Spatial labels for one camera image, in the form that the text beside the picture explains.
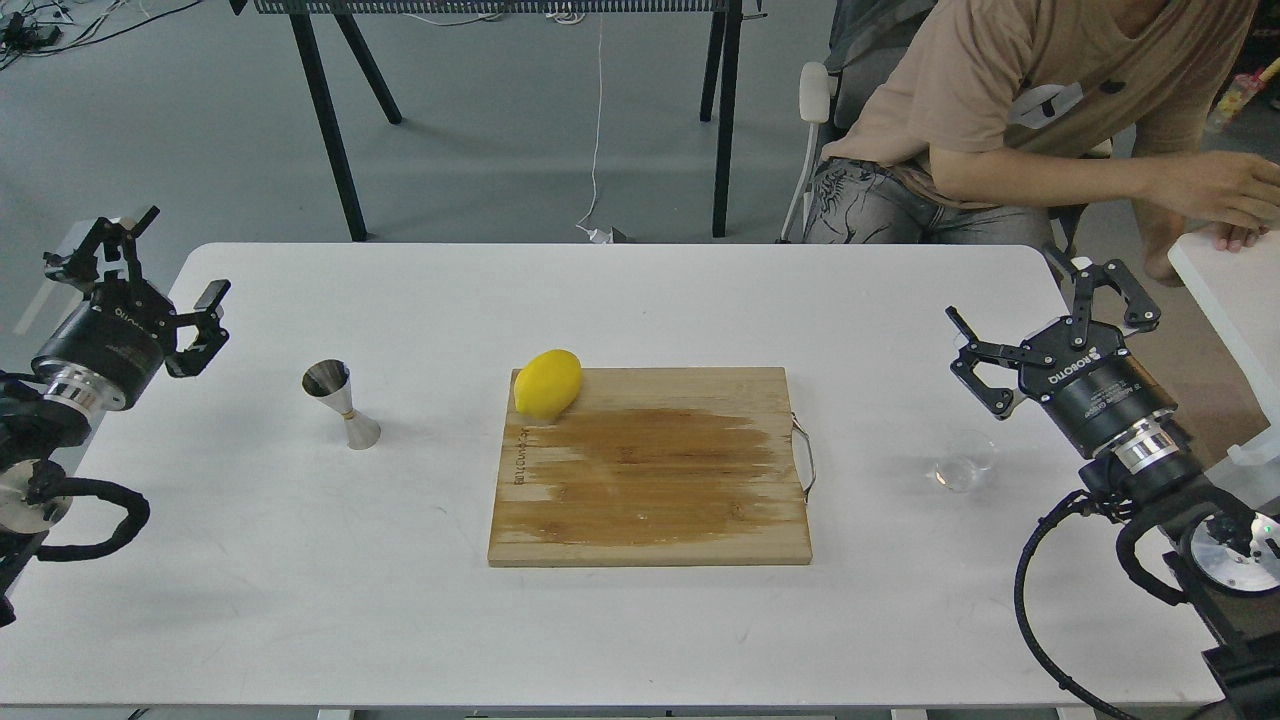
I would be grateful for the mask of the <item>person's forearm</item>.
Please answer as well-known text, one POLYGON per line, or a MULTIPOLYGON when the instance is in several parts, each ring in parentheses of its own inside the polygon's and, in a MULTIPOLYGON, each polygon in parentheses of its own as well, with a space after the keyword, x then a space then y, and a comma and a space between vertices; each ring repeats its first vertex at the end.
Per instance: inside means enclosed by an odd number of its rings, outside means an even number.
POLYGON ((1176 159, 1068 159, 1016 149, 961 152, 938 145, 928 151, 934 187, 943 196, 1025 208, 1147 199, 1176 159))

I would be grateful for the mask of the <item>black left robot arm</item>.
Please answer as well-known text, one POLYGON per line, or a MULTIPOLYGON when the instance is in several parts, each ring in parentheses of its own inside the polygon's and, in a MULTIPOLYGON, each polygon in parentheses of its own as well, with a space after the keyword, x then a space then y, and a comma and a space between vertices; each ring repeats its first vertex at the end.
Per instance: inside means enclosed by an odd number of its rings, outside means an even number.
POLYGON ((45 275, 79 291, 77 306, 32 359, 28 373, 3 373, 1 547, 3 591, 31 560, 77 562, 122 550, 150 518, 148 501, 109 480, 72 477, 52 460, 83 445, 96 421, 133 407, 160 369, 196 377, 227 343, 220 304, 230 282, 209 283, 189 313, 143 275, 137 238, 157 217, 106 218, 77 225, 46 252, 45 275), (52 546, 50 529, 77 497, 125 512, 102 542, 52 546))

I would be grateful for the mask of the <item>person's hand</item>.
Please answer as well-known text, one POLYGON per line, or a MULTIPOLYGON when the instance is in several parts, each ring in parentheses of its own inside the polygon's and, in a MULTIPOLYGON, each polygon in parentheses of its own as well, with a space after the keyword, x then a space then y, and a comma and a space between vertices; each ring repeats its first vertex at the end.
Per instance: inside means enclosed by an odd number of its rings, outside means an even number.
POLYGON ((1248 152, 1212 151, 1155 158, 1149 200, 1187 218, 1216 224, 1215 247, 1239 252, 1279 218, 1277 163, 1248 152))

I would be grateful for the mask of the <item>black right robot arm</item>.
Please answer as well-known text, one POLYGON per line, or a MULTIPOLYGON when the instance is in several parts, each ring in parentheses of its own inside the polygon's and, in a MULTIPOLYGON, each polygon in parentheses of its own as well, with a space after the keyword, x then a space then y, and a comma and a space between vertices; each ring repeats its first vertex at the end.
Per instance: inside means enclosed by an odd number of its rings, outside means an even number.
POLYGON ((1073 515, 1102 516, 1119 528, 1115 550, 1129 580, 1167 605, 1190 605, 1216 639, 1203 659, 1235 716, 1275 719, 1277 633, 1247 635, 1221 600, 1277 594, 1277 520, 1206 477, 1174 419, 1176 402, 1126 347, 1128 336, 1153 331, 1162 316, 1126 264, 1059 250, 1051 259, 1070 282, 1070 306, 1018 345, 983 341, 956 307, 946 309, 963 337, 955 377, 1000 420, 1020 401, 1036 402, 1084 459, 1083 488, 1038 520, 1018 560, 1012 605, 1021 638, 1062 691, 1125 717, 1047 655, 1025 606, 1030 560, 1047 534, 1073 515))

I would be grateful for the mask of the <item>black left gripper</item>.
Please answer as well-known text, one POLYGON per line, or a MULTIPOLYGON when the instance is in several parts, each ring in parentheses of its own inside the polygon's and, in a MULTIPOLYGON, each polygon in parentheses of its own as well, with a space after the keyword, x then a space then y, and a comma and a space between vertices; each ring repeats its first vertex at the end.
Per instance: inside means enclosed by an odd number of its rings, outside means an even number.
POLYGON ((159 217, 147 208, 138 219, 99 217, 74 225, 59 250, 44 254, 44 274, 90 296, 55 329, 32 360, 32 372, 50 382, 76 369, 102 378, 110 410, 133 407, 165 361, 174 378, 200 375, 225 346, 221 301, 228 279, 211 281, 191 313, 143 278, 136 241, 159 217), (177 347, 178 331, 195 328, 192 343, 177 347))

